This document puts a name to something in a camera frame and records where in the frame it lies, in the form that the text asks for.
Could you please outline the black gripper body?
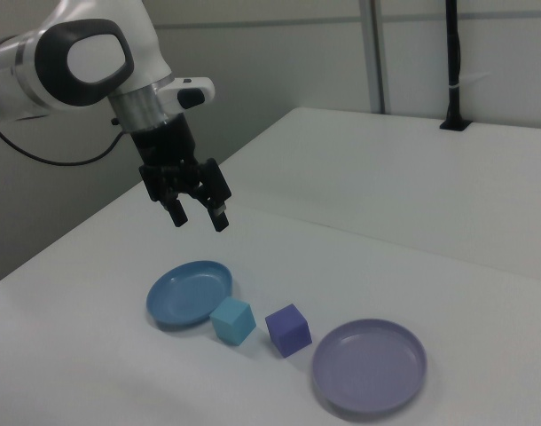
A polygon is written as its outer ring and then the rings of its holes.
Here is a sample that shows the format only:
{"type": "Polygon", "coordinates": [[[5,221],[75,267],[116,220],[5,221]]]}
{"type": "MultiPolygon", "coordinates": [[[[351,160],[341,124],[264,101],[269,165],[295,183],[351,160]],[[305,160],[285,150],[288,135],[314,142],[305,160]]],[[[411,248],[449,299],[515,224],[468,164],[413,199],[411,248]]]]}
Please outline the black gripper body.
{"type": "Polygon", "coordinates": [[[184,114],[160,126],[130,134],[142,159],[140,171],[150,168],[176,167],[195,168],[195,141],[184,114]]]}

